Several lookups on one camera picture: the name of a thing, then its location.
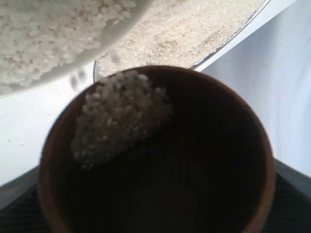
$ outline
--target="dark brown bowl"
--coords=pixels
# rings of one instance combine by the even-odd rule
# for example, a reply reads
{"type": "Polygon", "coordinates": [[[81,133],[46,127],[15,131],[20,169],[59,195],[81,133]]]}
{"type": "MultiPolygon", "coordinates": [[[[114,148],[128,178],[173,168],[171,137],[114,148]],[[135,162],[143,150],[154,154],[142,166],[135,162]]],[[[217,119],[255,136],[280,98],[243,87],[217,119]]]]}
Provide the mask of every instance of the dark brown bowl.
{"type": "Polygon", "coordinates": [[[38,193],[54,233],[257,233],[275,189],[273,156],[251,108],[219,81],[177,67],[140,67],[175,116],[109,164],[83,171],[70,141],[85,94],[53,125],[38,193]]]}

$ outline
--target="rice pile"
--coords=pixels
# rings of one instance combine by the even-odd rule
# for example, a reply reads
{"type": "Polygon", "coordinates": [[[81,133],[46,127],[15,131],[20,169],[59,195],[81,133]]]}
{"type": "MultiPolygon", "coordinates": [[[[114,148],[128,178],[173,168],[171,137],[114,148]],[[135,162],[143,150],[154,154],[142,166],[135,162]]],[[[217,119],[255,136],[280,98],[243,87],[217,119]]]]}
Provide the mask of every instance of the rice pile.
{"type": "Polygon", "coordinates": [[[138,25],[99,60],[100,74],[145,65],[190,68],[230,39],[265,1],[155,0],[138,25]]]}
{"type": "Polygon", "coordinates": [[[136,0],[0,0],[0,92],[98,48],[102,30],[129,18],[135,6],[136,0]]]}
{"type": "Polygon", "coordinates": [[[90,169],[107,163],[135,142],[149,137],[173,114],[164,88],[136,70],[101,78],[86,94],[71,148],[74,159],[90,169]]]}

